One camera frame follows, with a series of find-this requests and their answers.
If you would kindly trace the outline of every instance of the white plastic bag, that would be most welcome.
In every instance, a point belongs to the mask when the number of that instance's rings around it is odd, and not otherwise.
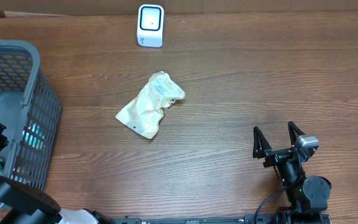
[[[151,139],[158,131],[163,109],[185,97],[185,92],[163,71],[153,74],[140,93],[116,118],[136,133]]]

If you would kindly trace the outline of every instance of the plastic basket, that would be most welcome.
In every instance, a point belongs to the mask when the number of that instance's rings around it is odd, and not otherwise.
[[[61,111],[40,71],[38,50],[25,41],[0,40],[0,123],[10,141],[0,152],[6,177],[45,188]]]

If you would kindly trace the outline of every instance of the white device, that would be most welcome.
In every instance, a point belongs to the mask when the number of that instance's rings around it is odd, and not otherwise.
[[[162,47],[164,9],[155,4],[144,4],[137,16],[137,42],[144,47]]]

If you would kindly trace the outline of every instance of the wooden surface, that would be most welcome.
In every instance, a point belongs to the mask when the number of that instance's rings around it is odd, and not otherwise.
[[[333,223],[358,223],[358,12],[166,17],[161,49],[136,16],[0,19],[40,50],[63,105],[46,192],[109,217],[232,217],[281,188],[252,158],[252,128],[288,147],[287,122],[320,140],[307,175],[333,184]],[[145,139],[115,119],[154,72],[186,92]],[[262,213],[286,205],[272,200]]]
[[[358,0],[0,0],[0,9],[68,16],[137,15],[145,3],[163,6],[166,14],[358,10]]]

